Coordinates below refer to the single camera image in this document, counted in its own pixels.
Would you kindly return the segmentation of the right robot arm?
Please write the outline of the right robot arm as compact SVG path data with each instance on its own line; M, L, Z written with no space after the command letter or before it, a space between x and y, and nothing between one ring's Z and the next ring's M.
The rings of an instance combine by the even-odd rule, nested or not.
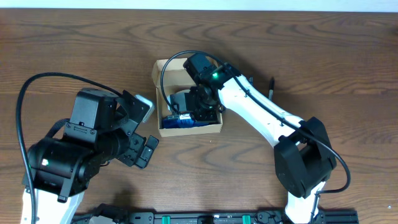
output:
M201 126L210 123L210 116L221 108L242 117L274 149L275 173L288 191L287 218L312 223L338 159L324 124L315 117L304 120L286 112L259 93L238 69L208 53L192 50L183 67L195 85L187 93L167 96L169 110L190 116Z

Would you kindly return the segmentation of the black and white marker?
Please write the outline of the black and white marker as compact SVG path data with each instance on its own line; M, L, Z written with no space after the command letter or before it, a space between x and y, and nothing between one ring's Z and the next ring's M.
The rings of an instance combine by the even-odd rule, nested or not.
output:
M184 119L191 119L191 114L190 113L185 113L185 114L172 114L170 115L170 119L179 119L179 120L184 120Z

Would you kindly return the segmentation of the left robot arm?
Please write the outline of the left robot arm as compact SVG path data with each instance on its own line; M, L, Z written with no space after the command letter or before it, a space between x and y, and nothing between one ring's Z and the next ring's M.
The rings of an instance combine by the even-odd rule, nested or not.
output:
M153 113L153 102L124 91L121 96L81 89L72 115L57 121L28 150L35 202L30 189L22 200L21 223L71 223L90 180L117 159L128 167L147 167L159 141L136 134Z

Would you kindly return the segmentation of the white masking tape roll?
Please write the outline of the white masking tape roll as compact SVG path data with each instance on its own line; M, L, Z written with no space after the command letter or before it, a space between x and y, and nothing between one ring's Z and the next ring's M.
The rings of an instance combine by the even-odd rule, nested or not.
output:
M187 111L187 103L186 96L189 94L189 90L182 90L177 93L171 94L167 96L169 103L173 108L168 106L168 109L174 113L175 110L178 112L186 112Z

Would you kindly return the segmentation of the blue plastic rectangular block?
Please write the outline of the blue plastic rectangular block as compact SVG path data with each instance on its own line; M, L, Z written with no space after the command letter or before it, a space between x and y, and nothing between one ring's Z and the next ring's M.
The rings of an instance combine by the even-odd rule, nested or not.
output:
M193 118L184 118L181 119L173 118L173 117L166 117L162 120L163 128L165 129L173 129L173 128L194 128L194 127L201 127L207 126L209 123L207 122L199 122Z

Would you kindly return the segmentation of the black capped white marker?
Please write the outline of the black capped white marker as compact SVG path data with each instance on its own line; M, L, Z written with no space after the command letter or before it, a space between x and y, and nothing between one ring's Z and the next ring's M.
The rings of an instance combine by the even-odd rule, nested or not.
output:
M268 96L268 99L270 101L272 101L272 97L273 97L273 94L274 94L274 86L275 86L275 79L274 79L274 77L272 77L270 82L269 82L269 96Z

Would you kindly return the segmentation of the cardboard box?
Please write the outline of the cardboard box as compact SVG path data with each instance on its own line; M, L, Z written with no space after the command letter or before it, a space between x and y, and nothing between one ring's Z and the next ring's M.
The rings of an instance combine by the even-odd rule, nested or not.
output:
M168 96L173 93L180 91L188 92L191 86L195 85L195 82L186 72L183 67L186 58L173 59L165 69L164 73L164 90ZM164 128L162 120L172 113L169 111L167 104L163 98L160 86L161 71L167 62L167 59L157 60L153 66L152 79L156 87L156 108L157 108L157 125L160 135L164 137L172 136L186 136L194 134L210 134L220 133L223 126L223 118L220 113L217 113L217 120L215 124L209 124L207 126L192 127L192 128Z

